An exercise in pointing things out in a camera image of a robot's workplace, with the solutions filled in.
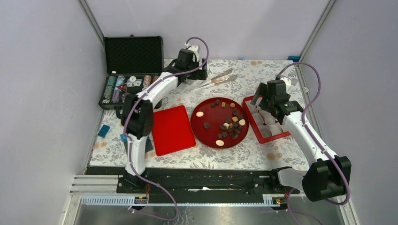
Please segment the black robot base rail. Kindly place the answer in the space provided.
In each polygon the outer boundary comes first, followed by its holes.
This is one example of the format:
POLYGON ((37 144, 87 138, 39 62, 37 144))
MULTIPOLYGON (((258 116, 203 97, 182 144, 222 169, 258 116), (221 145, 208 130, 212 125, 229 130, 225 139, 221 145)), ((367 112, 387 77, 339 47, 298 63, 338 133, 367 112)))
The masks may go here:
POLYGON ((123 167, 88 167, 85 175, 114 175, 118 194, 139 194, 140 203, 151 204, 279 205, 292 189, 271 171, 146 168, 142 177, 152 184, 123 167))

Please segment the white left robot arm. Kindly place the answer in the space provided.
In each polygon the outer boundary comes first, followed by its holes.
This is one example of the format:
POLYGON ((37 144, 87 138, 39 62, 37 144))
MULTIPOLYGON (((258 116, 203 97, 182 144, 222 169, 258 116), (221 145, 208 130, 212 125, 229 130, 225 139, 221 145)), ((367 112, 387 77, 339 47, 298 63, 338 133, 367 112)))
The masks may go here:
POLYGON ((117 117, 127 139, 125 170, 131 176, 127 185, 133 192, 139 193, 145 188, 146 181, 140 175, 145 171, 145 145, 153 129, 156 105, 187 79, 207 79, 203 69, 206 62, 206 59, 199 59, 199 46, 186 43, 156 81, 137 94, 125 96, 122 113, 117 117))

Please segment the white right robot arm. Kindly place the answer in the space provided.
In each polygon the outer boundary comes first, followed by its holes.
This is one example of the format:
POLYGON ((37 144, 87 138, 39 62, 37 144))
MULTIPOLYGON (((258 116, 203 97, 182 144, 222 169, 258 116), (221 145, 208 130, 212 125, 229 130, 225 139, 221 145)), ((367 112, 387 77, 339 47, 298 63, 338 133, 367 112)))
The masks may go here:
POLYGON ((251 101, 253 105, 262 98, 260 108, 271 113, 291 134, 309 164, 307 171, 292 167, 273 169, 270 189, 281 193, 291 187, 303 191, 312 202, 325 200, 335 205, 347 204, 351 197, 349 158, 339 157, 328 147, 308 121, 306 110, 290 97, 285 81, 277 79, 261 82, 251 101))

